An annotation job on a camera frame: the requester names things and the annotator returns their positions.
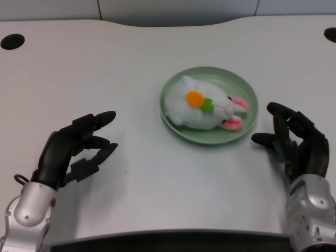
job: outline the green plate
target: green plate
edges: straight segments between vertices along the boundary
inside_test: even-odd
[[[176,126],[167,116],[164,101],[168,91],[177,84],[183,75],[211,82],[222,88],[229,96],[244,98],[249,104],[249,110],[247,113],[237,114],[244,121],[243,127],[238,131],[227,131],[221,127],[212,130],[195,130],[185,126]],[[240,138],[256,123],[258,113],[258,101],[252,87],[233,72],[216,67],[195,67],[175,75],[162,90],[160,107],[164,121],[175,133],[192,142],[201,144],[223,144]]]

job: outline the pink bunny ear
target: pink bunny ear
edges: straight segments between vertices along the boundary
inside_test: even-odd
[[[222,122],[220,126],[226,130],[240,130],[243,127],[243,120],[235,115],[226,122]]]
[[[235,105],[236,111],[245,112],[248,110],[248,103],[241,97],[231,97]]]

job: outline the plush toy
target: plush toy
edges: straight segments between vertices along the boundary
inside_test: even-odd
[[[243,120],[234,113],[248,110],[248,104],[243,98],[228,97],[215,84],[189,76],[183,76],[170,89],[165,105],[167,115],[174,124],[202,130],[217,126],[239,130]]]

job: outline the white table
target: white table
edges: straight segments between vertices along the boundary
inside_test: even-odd
[[[336,195],[336,44],[323,32],[336,16],[250,17],[203,27],[140,28],[95,20],[2,22],[0,212],[31,176],[52,131],[88,113],[115,110],[96,135],[119,143],[100,172],[59,190],[48,241],[149,229],[283,231],[279,165],[254,145],[272,132],[271,102],[300,110],[329,139],[327,179]],[[259,99],[256,127],[227,146],[193,145],[168,130],[160,92],[177,72],[225,68]],[[74,160],[91,158],[84,151]],[[4,218],[0,218],[4,233]]]

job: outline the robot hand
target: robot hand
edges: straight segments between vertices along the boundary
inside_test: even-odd
[[[118,146],[109,140],[93,136],[115,118],[109,111],[97,116],[88,114],[76,119],[70,126],[53,132],[49,137],[33,172],[31,181],[15,175],[23,185],[21,196],[13,199],[6,210],[6,234],[0,240],[2,252],[33,252],[41,249],[44,236],[50,226],[50,215],[55,195],[60,187],[77,182],[99,171],[104,162]],[[72,156],[84,149],[100,149],[90,160],[81,159],[71,165]]]
[[[328,140],[301,112],[271,102],[275,134],[256,133],[255,143],[274,150],[285,161],[291,185],[286,217],[291,245],[297,252],[335,251],[336,205],[325,179],[329,162]],[[289,130],[303,139],[298,146]]]

